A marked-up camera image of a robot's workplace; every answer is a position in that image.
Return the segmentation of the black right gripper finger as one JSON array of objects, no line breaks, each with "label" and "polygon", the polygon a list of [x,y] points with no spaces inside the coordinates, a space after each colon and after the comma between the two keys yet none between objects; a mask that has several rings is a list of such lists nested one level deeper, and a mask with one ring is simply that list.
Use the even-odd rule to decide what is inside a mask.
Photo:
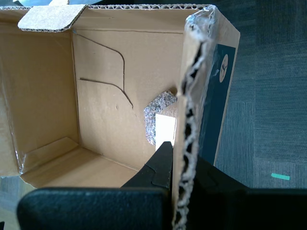
[{"label": "black right gripper finger", "polygon": [[169,230],[173,146],[164,142],[121,188],[43,188],[16,210],[23,230]]},{"label": "black right gripper finger", "polygon": [[249,188],[201,157],[189,203],[191,230],[305,230],[305,189]]}]

